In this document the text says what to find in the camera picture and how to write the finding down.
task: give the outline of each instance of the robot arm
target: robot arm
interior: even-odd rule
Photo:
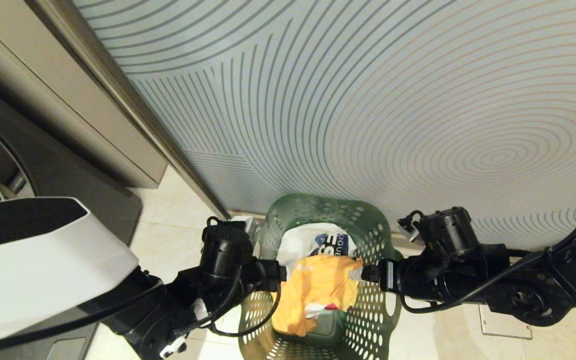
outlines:
[[[208,219],[200,265],[164,285],[76,199],[0,202],[0,349],[97,321],[122,335],[142,360],[185,350],[188,333],[199,326],[240,335],[217,330],[215,320],[251,292],[278,292],[278,303],[286,280],[277,261],[252,256],[245,226]],[[89,316],[24,333],[75,306]]]
[[[415,215],[420,219],[413,222]],[[383,259],[366,266],[361,278],[398,294],[409,312],[430,313],[479,303],[533,326],[551,326],[576,307],[574,236],[533,252],[480,244],[462,207],[430,216],[415,211],[400,219],[399,225],[410,239],[425,243],[421,255],[399,262]],[[521,258],[511,265],[511,257]],[[405,296],[428,301],[430,307],[411,308]]]
[[[215,220],[208,219],[203,231],[200,265],[164,285],[142,271],[128,248],[77,200],[0,202],[0,349],[101,321],[142,360],[158,360],[185,350],[188,333],[200,326],[231,337],[256,330],[224,333],[214,323],[251,292],[277,292],[262,326],[277,308],[286,268],[252,256],[245,223]],[[423,253],[383,259],[365,266],[360,276],[398,294],[409,312],[482,303],[492,312],[550,326],[576,307],[576,229],[555,246],[528,252],[480,244],[462,207],[430,216],[414,211],[399,223],[411,239],[425,243]],[[431,305],[411,308],[406,296]],[[74,306],[89,317],[23,333]]]

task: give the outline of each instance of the floor tile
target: floor tile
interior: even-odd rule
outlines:
[[[202,228],[140,221],[130,250],[139,258],[143,270],[170,283],[178,272],[199,266],[204,245],[202,232]]]
[[[233,307],[221,317],[221,324],[218,329],[226,333],[237,333],[240,330],[240,320],[242,319],[242,306]],[[219,336],[219,343],[239,348],[240,340],[237,337]]]
[[[523,347],[528,360],[576,359],[576,308],[553,326],[533,326]]]
[[[223,317],[217,320],[217,322],[216,322],[217,329],[219,329],[219,330],[222,329],[222,323],[224,323]],[[221,336],[210,332],[210,330],[208,330],[206,328],[197,328],[197,329],[191,331],[190,334],[188,335],[188,338],[193,339],[193,340],[199,340],[202,342],[211,342],[214,344],[221,344],[222,343],[222,340],[221,340],[222,337]]]
[[[169,166],[158,189],[131,188],[143,203],[139,221],[203,229],[214,213]]]
[[[406,301],[414,308],[423,301]],[[479,308],[465,304],[434,314],[402,309],[390,338],[393,360],[524,360],[521,339],[482,333]]]
[[[169,360],[243,360],[240,349],[224,344],[188,339],[187,350],[171,355]]]
[[[140,360],[126,340],[99,324],[90,342],[85,360]]]

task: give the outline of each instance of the yellow cloth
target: yellow cloth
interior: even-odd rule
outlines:
[[[281,284],[279,306],[272,315],[274,330],[305,337],[317,328],[317,320],[306,319],[304,307],[310,303],[334,304],[346,312],[355,305],[359,284],[348,273],[361,266],[361,259],[348,256],[314,255],[298,260],[290,280]]]

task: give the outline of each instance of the green laundry basket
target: green laundry basket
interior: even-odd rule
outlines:
[[[310,223],[334,223],[345,229],[364,265],[377,264],[383,258],[402,259],[391,244],[388,221],[376,207],[309,194],[289,194],[270,207],[265,224],[253,236],[260,246],[259,258],[275,259],[284,233]],[[329,335],[309,334],[310,339],[298,339],[275,332],[268,321],[254,333],[240,337],[239,348],[246,360],[387,360],[401,305],[397,303],[393,315],[388,315],[385,295],[378,285],[360,282],[354,307],[347,314],[334,316],[326,326],[331,329]],[[242,303],[239,330],[257,325],[272,305],[269,292],[247,297]]]

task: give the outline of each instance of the metal bracket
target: metal bracket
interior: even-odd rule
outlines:
[[[533,339],[533,329],[530,325],[519,321],[512,315],[492,312],[488,305],[479,305],[479,317],[483,335]]]

